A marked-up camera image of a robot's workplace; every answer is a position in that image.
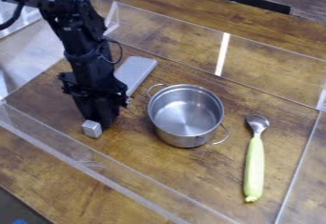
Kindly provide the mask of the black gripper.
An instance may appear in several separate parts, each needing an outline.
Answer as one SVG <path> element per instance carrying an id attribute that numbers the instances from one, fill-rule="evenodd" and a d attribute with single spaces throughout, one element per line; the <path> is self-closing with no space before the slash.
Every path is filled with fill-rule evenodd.
<path id="1" fill-rule="evenodd" d="M 120 107 L 127 105 L 127 86 L 115 77 L 115 64 L 107 45 L 99 45 L 83 55 L 65 53 L 72 72 L 61 72 L 59 79 L 63 82 L 63 92 L 72 95 L 77 110 L 87 120 L 96 121 L 103 129 L 112 126 Z M 88 98 L 97 99 L 95 108 Z"/>

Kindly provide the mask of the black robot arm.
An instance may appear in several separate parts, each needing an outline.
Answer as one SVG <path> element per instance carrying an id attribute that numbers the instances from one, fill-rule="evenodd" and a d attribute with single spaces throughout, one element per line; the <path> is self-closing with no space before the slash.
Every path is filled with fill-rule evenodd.
<path id="1" fill-rule="evenodd" d="M 24 7 L 36 8 L 64 46 L 64 57 L 72 71 L 59 74 L 63 93 L 72 96 L 85 119 L 103 128 L 115 122 L 120 108 L 127 106 L 127 86 L 115 76 L 109 45 L 104 36 L 104 18 L 91 0 L 0 0 L 16 4 L 12 17 L 0 24 L 7 29 Z"/>

